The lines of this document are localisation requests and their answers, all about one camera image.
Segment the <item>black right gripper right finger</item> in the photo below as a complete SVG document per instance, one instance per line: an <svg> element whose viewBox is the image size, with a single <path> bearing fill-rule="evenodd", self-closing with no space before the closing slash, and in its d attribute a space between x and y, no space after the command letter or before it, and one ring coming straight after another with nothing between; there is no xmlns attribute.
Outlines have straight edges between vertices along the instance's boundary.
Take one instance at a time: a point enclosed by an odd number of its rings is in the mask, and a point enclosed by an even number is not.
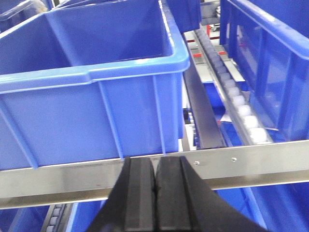
<svg viewBox="0 0 309 232"><path fill-rule="evenodd" d="M185 157L162 157L156 170L159 232L263 232L198 176Z"/></svg>

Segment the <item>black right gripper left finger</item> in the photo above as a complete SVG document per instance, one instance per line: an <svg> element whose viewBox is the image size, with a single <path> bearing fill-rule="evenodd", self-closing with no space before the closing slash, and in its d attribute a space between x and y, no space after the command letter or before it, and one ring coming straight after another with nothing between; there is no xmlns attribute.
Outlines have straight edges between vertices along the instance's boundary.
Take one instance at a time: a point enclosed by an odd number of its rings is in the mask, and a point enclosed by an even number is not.
<svg viewBox="0 0 309 232"><path fill-rule="evenodd" d="M88 232L153 232L155 177L149 158L125 158L107 201Z"/></svg>

